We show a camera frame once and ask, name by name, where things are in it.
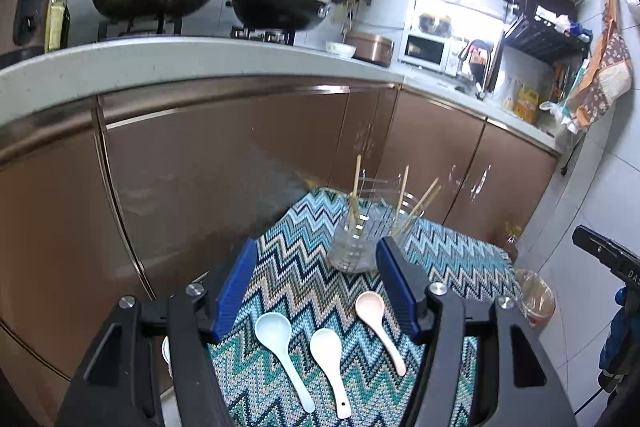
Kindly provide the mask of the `pink ceramic spoon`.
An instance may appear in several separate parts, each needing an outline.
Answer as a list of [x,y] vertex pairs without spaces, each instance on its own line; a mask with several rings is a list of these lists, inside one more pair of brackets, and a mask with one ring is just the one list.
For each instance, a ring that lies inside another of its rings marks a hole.
[[375,291],[363,291],[356,299],[355,305],[356,313],[364,324],[367,324],[370,329],[378,336],[378,339],[383,343],[393,365],[396,369],[396,373],[399,376],[405,376],[407,374],[407,366],[400,355],[395,343],[390,339],[390,336],[386,334],[383,327],[383,319],[385,313],[385,303],[383,298]]

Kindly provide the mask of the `white ceramic spoon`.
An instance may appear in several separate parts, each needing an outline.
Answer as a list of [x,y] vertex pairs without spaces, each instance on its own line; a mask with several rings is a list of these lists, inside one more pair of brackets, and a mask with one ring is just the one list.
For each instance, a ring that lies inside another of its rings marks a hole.
[[337,418],[350,418],[352,408],[341,375],[342,342],[340,337],[332,329],[318,329],[311,336],[310,352],[332,388]]

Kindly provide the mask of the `bamboo chopstick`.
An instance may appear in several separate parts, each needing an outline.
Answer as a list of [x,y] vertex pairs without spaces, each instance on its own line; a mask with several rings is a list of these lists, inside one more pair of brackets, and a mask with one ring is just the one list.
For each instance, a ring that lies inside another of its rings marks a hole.
[[414,207],[413,210],[411,210],[411,212],[408,214],[406,221],[399,228],[398,234],[405,233],[411,230],[413,225],[416,224],[416,221],[418,221],[420,218],[422,218],[425,215],[426,210],[428,209],[428,207],[430,207],[433,204],[434,199],[436,198],[436,196],[438,195],[441,189],[442,189],[442,186],[440,184],[436,184],[433,188],[430,188],[423,195],[423,197],[419,200],[418,205],[416,205],[416,207]]
[[398,219],[399,213],[402,207],[402,203],[404,202],[409,171],[410,171],[410,166],[406,165],[404,173],[400,178],[400,191],[399,191],[398,201],[397,201],[396,210],[395,210],[395,218],[394,218],[395,220]]
[[349,225],[354,227],[357,224],[359,217],[359,197],[358,197],[358,184],[361,170],[361,155],[356,157],[354,183],[352,184],[352,191],[349,194]]
[[420,214],[433,202],[433,199],[440,190],[439,179],[435,178],[425,193],[416,201],[414,206],[408,213],[396,219],[396,223],[390,232],[391,236],[398,236],[410,228],[414,219],[419,218]]

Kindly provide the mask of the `light blue ceramic spoon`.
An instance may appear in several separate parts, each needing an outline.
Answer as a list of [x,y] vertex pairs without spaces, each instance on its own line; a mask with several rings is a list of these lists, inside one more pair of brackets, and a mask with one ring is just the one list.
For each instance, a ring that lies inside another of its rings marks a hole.
[[278,312],[264,313],[258,317],[254,326],[254,333],[258,341],[280,361],[286,376],[288,376],[297,393],[303,410],[306,413],[314,413],[314,400],[311,398],[288,354],[288,345],[292,337],[290,321]]

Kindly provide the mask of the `steel kitchen faucet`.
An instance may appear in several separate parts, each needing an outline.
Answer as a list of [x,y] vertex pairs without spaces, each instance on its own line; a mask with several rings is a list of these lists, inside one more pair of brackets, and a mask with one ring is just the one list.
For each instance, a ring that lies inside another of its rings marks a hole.
[[494,46],[491,43],[474,39],[458,54],[461,63],[469,65],[472,86],[479,100],[484,100],[486,96],[493,50]]

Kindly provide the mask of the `small lined trash bin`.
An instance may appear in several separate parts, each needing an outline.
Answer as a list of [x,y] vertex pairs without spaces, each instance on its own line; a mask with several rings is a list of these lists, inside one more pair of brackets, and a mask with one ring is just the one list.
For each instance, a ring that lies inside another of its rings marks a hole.
[[515,275],[521,287],[526,319],[536,332],[541,333],[553,317],[555,295],[537,272],[517,269]]

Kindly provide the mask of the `oil bottle on floor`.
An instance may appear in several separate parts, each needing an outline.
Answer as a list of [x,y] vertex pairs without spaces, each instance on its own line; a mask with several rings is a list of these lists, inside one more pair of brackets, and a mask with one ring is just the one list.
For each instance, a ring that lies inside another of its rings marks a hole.
[[506,222],[503,227],[494,234],[491,243],[503,249],[512,262],[518,259],[518,240],[523,229],[519,225]]

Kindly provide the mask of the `zigzag teal woven mat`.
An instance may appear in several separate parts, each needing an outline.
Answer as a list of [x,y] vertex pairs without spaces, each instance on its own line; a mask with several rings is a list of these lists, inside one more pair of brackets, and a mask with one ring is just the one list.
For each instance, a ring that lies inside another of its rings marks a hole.
[[[345,274],[326,264],[347,208],[346,195],[318,188],[258,237],[257,265],[231,332],[209,346],[235,426],[399,426],[424,348],[401,334],[378,273]],[[432,221],[420,219],[413,227],[406,257],[462,298],[522,300],[505,251]],[[404,358],[405,376],[397,375],[378,336],[355,311],[363,291],[384,299],[384,331]],[[290,357],[314,400],[312,413],[300,407],[282,364],[255,336],[255,322],[267,312],[284,315],[292,325]],[[341,374],[353,410],[344,421],[337,418],[331,386],[310,354],[318,329],[332,329],[341,339]],[[477,349],[476,337],[465,337],[450,426],[469,425]]]

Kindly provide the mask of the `yellow oil jug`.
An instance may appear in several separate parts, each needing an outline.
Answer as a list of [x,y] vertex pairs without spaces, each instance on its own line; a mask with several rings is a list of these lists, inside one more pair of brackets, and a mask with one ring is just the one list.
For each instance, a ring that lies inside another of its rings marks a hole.
[[513,113],[521,120],[533,124],[537,119],[538,105],[539,93],[534,89],[522,86],[515,98]]

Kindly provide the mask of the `clear plastic utensil holder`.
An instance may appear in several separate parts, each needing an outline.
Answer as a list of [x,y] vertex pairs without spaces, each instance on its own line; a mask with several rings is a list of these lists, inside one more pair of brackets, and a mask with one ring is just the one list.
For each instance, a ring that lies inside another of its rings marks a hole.
[[[333,239],[326,254],[330,267],[348,274],[375,272],[378,269],[376,245],[383,237],[391,236],[390,232],[396,223],[394,218],[400,178],[401,175],[398,174],[391,180],[374,179],[368,178],[364,172],[361,173],[358,184],[357,224],[354,227],[349,225],[348,195],[338,212]],[[408,213],[419,198],[406,191],[399,217]],[[400,248],[407,247],[410,234],[419,220],[410,231],[392,236]]]

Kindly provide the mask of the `orange patterned hanging cloth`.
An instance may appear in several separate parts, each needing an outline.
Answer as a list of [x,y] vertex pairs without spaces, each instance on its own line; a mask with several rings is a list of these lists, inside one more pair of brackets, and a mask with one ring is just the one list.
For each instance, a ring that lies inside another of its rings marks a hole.
[[575,126],[587,129],[608,113],[631,88],[632,77],[630,53],[618,28],[617,0],[606,0],[602,34],[585,74],[567,101]]

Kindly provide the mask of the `white microwave oven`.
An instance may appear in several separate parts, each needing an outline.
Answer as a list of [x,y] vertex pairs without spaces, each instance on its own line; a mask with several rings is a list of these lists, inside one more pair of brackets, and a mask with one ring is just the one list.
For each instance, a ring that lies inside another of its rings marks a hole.
[[406,28],[402,34],[399,61],[456,77],[460,68],[459,54],[468,42],[454,37],[441,37]]

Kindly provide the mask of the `brown rice cooker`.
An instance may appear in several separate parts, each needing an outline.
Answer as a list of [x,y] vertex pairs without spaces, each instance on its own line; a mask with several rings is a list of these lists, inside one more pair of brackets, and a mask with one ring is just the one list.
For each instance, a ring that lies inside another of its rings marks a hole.
[[353,46],[356,51],[356,60],[365,61],[387,68],[392,62],[395,43],[381,35],[367,34],[366,32],[351,31],[344,43]]

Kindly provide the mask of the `white ceramic bowl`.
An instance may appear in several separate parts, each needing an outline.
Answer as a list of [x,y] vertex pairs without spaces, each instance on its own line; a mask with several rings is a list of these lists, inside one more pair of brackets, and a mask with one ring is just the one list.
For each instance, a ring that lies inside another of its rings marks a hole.
[[356,46],[351,46],[344,42],[327,41],[324,44],[326,53],[349,60],[355,56],[357,51]]

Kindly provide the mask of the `black gas stove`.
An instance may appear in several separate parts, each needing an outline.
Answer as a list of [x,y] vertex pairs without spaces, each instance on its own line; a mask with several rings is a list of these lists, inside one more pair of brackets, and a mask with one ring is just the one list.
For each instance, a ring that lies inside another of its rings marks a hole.
[[207,20],[184,20],[183,17],[141,17],[134,20],[102,20],[96,32],[96,41],[141,37],[213,37],[229,38],[292,46],[295,32],[281,29],[252,29],[229,26],[217,29]]

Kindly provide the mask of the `cooking oil bottle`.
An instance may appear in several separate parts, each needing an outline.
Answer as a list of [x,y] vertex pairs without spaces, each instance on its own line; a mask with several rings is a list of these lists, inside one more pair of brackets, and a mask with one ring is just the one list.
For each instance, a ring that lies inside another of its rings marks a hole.
[[62,46],[66,12],[66,0],[48,1],[46,27],[44,28],[44,52],[56,51]]

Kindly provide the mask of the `black wok with lid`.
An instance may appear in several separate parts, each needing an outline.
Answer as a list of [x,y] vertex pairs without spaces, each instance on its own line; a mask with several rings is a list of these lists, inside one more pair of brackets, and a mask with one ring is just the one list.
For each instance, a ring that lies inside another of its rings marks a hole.
[[352,0],[230,0],[226,2],[250,30],[299,32],[320,25],[334,5]]

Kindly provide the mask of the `black wall dish rack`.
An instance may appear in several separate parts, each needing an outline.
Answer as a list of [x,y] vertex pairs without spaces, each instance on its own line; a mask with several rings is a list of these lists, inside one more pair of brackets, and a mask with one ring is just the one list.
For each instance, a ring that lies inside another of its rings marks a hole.
[[503,0],[508,12],[503,43],[552,65],[565,57],[585,57],[592,32],[578,24],[585,0]]

